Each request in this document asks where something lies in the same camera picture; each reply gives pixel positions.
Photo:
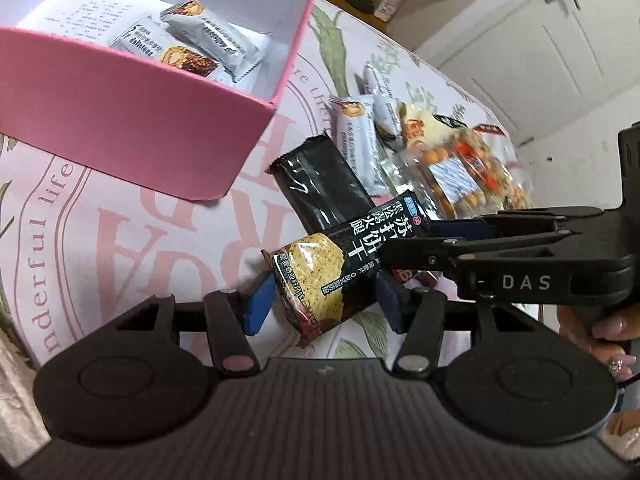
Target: wooden surface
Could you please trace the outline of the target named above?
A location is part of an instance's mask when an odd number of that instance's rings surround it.
[[[365,14],[364,12],[360,12],[358,9],[351,7],[345,0],[327,0],[331,2],[337,7],[340,7],[342,10],[348,12],[351,16],[355,16],[359,20],[362,20],[365,23],[369,23],[371,27],[376,28],[380,32],[384,32],[386,34],[386,23],[382,20],[377,19],[373,14]]]

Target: table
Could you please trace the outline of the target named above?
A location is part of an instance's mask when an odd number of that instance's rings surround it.
[[[0,310],[10,310],[37,363],[153,294],[172,292],[178,301],[195,301],[218,288],[242,289],[265,269],[260,249],[272,251],[303,237],[301,223],[264,170],[306,137],[331,129],[328,97],[359,93],[358,77],[368,60],[402,101],[468,124],[498,124],[437,70],[316,0],[280,108],[222,200],[178,200],[5,137]],[[90,124],[86,134],[91,135]],[[501,158],[514,153],[507,137],[495,141]],[[170,150],[158,163],[170,171]],[[278,302],[250,338],[262,364],[276,355],[377,355],[391,362],[402,341],[373,306],[300,349]],[[456,339],[451,345],[464,343]],[[182,345],[208,359],[204,335],[183,334]]]

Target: black ribbed surface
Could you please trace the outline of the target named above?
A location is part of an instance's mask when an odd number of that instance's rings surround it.
[[[29,480],[616,480],[629,472],[595,438],[527,449],[475,434],[427,383],[393,378],[376,360],[284,359],[255,378],[224,381],[195,420],[165,437],[119,449],[54,441],[20,468]]]

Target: black snack package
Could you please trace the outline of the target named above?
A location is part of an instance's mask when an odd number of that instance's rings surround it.
[[[363,215],[375,204],[327,135],[310,137],[269,166],[309,234]]]
[[[349,222],[307,235],[269,256],[299,346],[376,302],[377,250],[390,238],[423,237],[429,221],[406,191]]]

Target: white snack wrapper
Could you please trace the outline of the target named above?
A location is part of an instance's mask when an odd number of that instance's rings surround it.
[[[380,168],[373,123],[373,95],[330,97],[336,115],[335,143],[369,195],[389,193]]]
[[[364,66],[365,93],[372,94],[373,117],[383,140],[402,138],[402,123],[396,109],[396,99],[383,75],[370,61]]]
[[[160,18],[219,60],[235,82],[254,69],[264,56],[249,38],[198,0],[169,7],[160,13]]]
[[[206,56],[193,45],[177,40],[156,25],[149,16],[137,20],[113,40],[110,47],[148,57],[208,79],[214,79],[224,72],[220,62]]]

